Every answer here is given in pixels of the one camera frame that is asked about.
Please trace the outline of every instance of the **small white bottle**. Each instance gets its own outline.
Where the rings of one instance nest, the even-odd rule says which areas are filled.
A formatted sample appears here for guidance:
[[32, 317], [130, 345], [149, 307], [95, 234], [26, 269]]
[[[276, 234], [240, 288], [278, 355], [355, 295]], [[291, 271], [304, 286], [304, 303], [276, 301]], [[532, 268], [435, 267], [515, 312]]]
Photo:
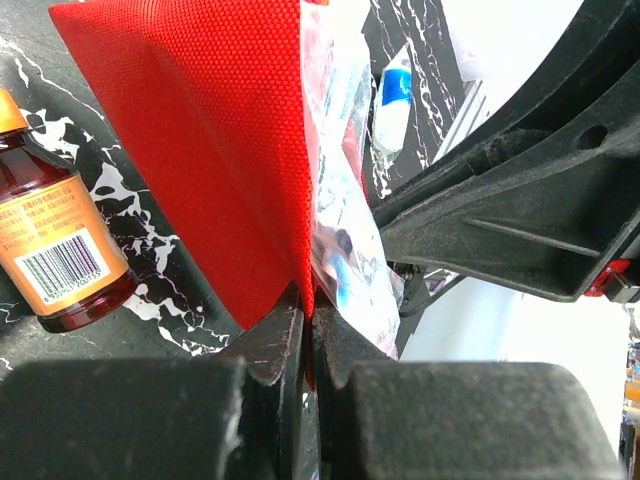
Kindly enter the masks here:
[[409, 44], [382, 72], [373, 113], [373, 146], [382, 156], [402, 150], [411, 112]]

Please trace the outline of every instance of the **black and white marble surface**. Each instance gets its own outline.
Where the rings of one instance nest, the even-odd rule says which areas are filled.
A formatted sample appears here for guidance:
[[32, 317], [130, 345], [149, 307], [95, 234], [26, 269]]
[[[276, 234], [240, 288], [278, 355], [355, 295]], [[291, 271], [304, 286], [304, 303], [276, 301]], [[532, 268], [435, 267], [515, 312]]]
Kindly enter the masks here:
[[[241, 332], [160, 212], [51, 24], [47, 8], [61, 1], [0, 2], [0, 86], [23, 109], [33, 138], [80, 170], [141, 283], [107, 318], [51, 335], [0, 270], [0, 381], [32, 360], [214, 353]], [[402, 154], [387, 171], [374, 171], [365, 159], [370, 199], [376, 203], [430, 164], [463, 90], [439, 0], [372, 0], [364, 31], [375, 79], [407, 42], [414, 67]], [[310, 432], [313, 400], [305, 394], [303, 424]], [[302, 445], [301, 478], [308, 479], [315, 447], [313, 433], [306, 437], [311, 440]]]

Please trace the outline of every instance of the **orange bottle cap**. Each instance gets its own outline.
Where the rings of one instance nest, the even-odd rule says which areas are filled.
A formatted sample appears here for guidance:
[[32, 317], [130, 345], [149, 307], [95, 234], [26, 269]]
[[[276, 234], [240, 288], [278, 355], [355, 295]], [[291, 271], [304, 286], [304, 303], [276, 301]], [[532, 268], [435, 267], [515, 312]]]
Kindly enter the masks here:
[[0, 135], [28, 126], [9, 91], [0, 88]]

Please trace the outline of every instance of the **red fabric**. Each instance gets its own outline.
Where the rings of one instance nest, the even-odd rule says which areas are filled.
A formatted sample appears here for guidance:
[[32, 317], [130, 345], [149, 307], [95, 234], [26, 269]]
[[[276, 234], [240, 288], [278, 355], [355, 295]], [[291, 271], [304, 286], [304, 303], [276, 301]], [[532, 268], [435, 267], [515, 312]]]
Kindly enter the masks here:
[[313, 310], [299, 0], [96, 0], [51, 17], [236, 321]]

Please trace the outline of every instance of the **amber bottle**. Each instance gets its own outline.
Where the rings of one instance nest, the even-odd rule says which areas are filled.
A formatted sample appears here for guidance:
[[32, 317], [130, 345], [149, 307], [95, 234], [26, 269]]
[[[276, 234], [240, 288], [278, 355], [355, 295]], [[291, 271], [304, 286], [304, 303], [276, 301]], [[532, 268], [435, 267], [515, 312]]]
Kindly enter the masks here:
[[45, 330], [122, 305], [136, 280], [75, 168], [36, 144], [0, 89], [0, 263]]

